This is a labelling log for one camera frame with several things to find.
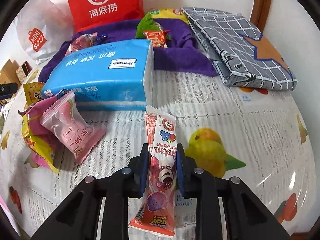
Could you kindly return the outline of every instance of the white shopping bag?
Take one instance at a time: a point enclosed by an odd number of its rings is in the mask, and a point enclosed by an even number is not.
[[[50,0],[29,0],[15,18],[19,42],[41,64],[73,34],[73,20]]]

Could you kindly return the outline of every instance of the haidilao bag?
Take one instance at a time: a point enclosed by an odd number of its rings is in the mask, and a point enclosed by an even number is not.
[[[142,0],[68,0],[77,31],[143,18]]]
[[[29,0],[14,20],[19,43],[29,56],[41,64],[58,52],[73,34],[70,13],[50,0]]]

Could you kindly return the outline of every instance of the yellow wrapper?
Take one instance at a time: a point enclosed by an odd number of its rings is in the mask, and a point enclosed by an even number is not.
[[[23,84],[24,93],[26,95],[27,105],[30,106],[33,103],[39,102],[43,99],[41,90],[44,86],[44,82],[33,82]]]
[[[58,169],[53,165],[54,153],[50,145],[42,138],[47,138],[46,136],[29,136],[24,138],[28,147],[35,153],[39,154],[45,162],[37,163],[41,166],[45,166],[55,173],[59,173]]]
[[[35,121],[37,119],[40,119],[40,117],[41,117],[41,115],[37,115],[35,117],[29,118],[28,114],[25,114],[22,117],[21,133],[22,133],[23,138],[35,135],[34,132],[32,131],[32,129],[30,128],[30,122]]]
[[[187,17],[180,9],[155,9],[150,13],[153,19],[180,19],[189,25]]]

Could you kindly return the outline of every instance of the plastic bag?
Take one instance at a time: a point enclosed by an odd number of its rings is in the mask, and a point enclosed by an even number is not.
[[[143,17],[142,0],[68,0],[77,31]]]
[[[101,127],[87,125],[76,108],[73,91],[51,105],[42,114],[40,122],[74,154],[78,164],[84,161],[106,133]]]
[[[57,53],[73,34],[71,16],[50,0],[29,0],[14,23],[22,48],[37,65]]]
[[[174,237],[176,181],[176,118],[151,106],[146,128],[151,164],[144,201],[129,226],[169,238]]]

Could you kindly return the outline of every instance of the green snack package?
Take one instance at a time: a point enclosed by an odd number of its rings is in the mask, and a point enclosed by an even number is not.
[[[163,31],[161,25],[155,22],[151,16],[151,13],[147,13],[139,22],[136,32],[136,39],[145,39],[144,31]],[[169,34],[166,36],[167,40],[171,40]]]

